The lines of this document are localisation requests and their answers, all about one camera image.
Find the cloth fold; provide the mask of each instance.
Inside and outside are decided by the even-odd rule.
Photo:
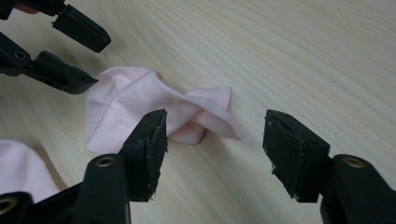
[[[101,73],[86,101],[86,145],[98,153],[118,152],[139,120],[165,109],[169,139],[197,144],[205,129],[242,139],[243,131],[228,112],[231,88],[195,89],[181,94],[147,68],[113,67]]]
[[[46,164],[28,146],[0,140],[0,194],[24,191],[35,203],[59,190]]]

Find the black clamp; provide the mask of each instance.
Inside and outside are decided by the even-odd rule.
[[[0,2],[0,19],[7,20],[17,3],[49,16],[58,15],[52,26],[94,52],[102,51],[111,42],[105,29],[74,7],[65,5],[64,0],[4,0]],[[32,61],[27,51],[1,32],[0,73],[11,77],[25,74],[71,94],[83,93],[97,82],[89,74],[75,66],[67,65],[47,51],[42,51]]]
[[[140,120],[119,154],[91,160],[80,184],[38,203],[27,192],[0,195],[0,223],[131,223],[129,202],[150,200],[166,151],[166,111],[156,110]]]
[[[289,114],[267,110],[262,147],[298,203],[316,203],[325,224],[396,223],[396,191],[370,162],[328,156],[330,145]]]

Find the crumpled fabric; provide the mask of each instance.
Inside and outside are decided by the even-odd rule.
[[[205,129],[240,140],[244,133],[228,112],[232,88],[195,89],[181,94],[161,82],[162,76],[141,67],[113,67],[101,73],[86,100],[86,147],[117,153],[145,114],[167,111],[169,139],[197,144]]]
[[[0,194],[24,191],[35,203],[59,192],[46,164],[23,143],[0,140]]]

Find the wood grain surface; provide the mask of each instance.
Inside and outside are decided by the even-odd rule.
[[[44,14],[14,10],[0,31],[33,58],[45,49],[94,77],[130,65],[161,72],[180,92],[233,87],[230,112],[245,139],[170,141],[155,197],[131,203],[133,223],[321,223],[319,203],[298,204],[271,175],[267,109],[293,115],[332,145],[331,156],[371,162],[396,189],[396,1],[66,3],[109,32],[104,51],[51,28]],[[85,97],[0,75],[0,139],[36,150],[60,189],[80,182],[95,156],[84,145]]]

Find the light wooden surface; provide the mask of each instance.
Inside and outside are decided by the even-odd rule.
[[[262,150],[267,109],[287,112],[332,145],[370,161],[396,189],[396,2],[392,0],[70,0],[113,42],[95,54],[18,11],[0,31],[34,58],[46,49],[92,74],[144,66],[180,91],[233,87],[242,141],[208,132],[169,143],[157,194],[132,203],[134,223],[321,223],[298,204]],[[61,189],[82,180],[85,96],[0,76],[0,138],[47,161]]]

